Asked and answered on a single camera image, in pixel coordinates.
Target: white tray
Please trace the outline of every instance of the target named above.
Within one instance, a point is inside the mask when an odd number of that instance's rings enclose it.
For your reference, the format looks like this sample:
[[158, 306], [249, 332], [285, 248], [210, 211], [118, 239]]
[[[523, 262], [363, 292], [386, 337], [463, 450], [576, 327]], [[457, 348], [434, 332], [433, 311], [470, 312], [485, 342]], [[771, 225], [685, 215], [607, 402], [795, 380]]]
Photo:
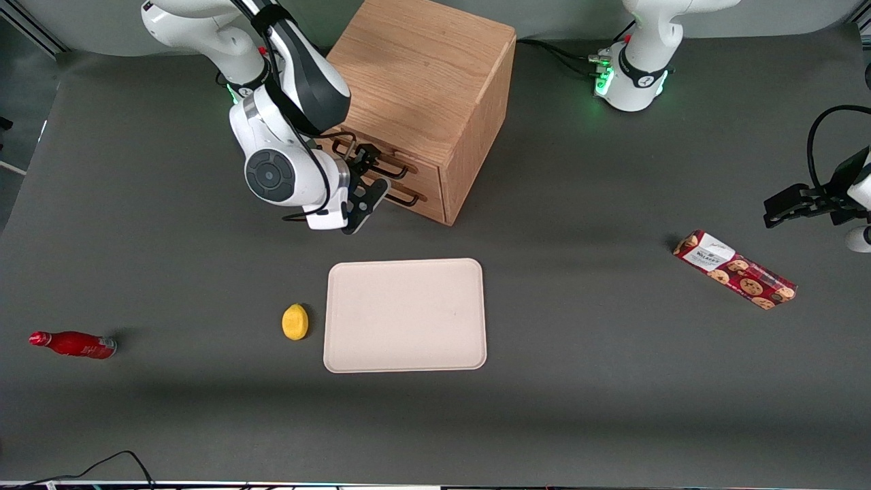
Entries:
[[486, 360], [477, 261], [352, 262], [330, 270], [324, 365], [331, 372], [471, 370]]

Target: cookie package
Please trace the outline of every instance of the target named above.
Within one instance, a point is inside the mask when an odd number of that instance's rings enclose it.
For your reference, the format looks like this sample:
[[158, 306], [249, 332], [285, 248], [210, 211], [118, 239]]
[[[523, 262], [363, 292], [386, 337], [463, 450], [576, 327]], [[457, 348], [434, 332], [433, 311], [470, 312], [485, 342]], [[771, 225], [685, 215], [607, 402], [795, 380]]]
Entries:
[[795, 284], [700, 229], [687, 236], [674, 254], [763, 310], [795, 298]]

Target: yellow lemon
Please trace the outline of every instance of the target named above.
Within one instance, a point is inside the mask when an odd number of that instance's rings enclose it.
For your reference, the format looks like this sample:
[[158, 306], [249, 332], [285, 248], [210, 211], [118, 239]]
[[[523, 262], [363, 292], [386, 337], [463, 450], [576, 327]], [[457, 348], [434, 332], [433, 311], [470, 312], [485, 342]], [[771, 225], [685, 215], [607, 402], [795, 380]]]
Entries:
[[301, 340], [308, 333], [308, 314], [301, 304], [295, 304], [281, 317], [281, 329], [291, 340]]

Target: red soda bottle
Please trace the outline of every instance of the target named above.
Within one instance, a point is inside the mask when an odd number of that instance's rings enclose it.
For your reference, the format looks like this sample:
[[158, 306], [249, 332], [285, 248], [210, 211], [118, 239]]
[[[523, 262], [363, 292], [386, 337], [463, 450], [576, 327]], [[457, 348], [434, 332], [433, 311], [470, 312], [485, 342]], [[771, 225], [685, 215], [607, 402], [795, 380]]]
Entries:
[[97, 337], [82, 332], [33, 332], [30, 343], [48, 347], [63, 356], [106, 359], [118, 348], [109, 337]]

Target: drawer handle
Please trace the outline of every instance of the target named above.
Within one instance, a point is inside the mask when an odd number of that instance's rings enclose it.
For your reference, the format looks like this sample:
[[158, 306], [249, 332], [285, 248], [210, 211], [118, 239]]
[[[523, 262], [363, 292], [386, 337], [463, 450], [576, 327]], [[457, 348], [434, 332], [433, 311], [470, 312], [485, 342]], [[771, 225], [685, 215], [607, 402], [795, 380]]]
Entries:
[[395, 202], [396, 204], [400, 204], [402, 206], [405, 206], [406, 208], [411, 208], [412, 206], [417, 204], [417, 202], [421, 199], [421, 196], [415, 194], [415, 197], [411, 198], [411, 201], [403, 201], [402, 199], [399, 199], [398, 197], [396, 197], [394, 195], [390, 195], [390, 194], [385, 195], [384, 198], [389, 199], [389, 200]]
[[401, 180], [402, 177], [405, 177], [405, 174], [408, 173], [408, 165], [403, 165], [402, 170], [399, 171], [398, 174], [394, 174], [393, 172], [388, 172], [387, 170], [384, 170], [383, 168], [379, 168], [379, 167], [372, 167], [370, 170], [372, 170], [373, 172], [375, 172], [377, 174], [381, 174], [385, 177], [389, 177], [393, 180]]
[[341, 156], [342, 158], [346, 158], [348, 156], [348, 153], [347, 152], [342, 153], [339, 151], [339, 146], [342, 146], [342, 145], [348, 146], [348, 149], [350, 149], [350, 145], [346, 144], [344, 141], [333, 140], [333, 153]]

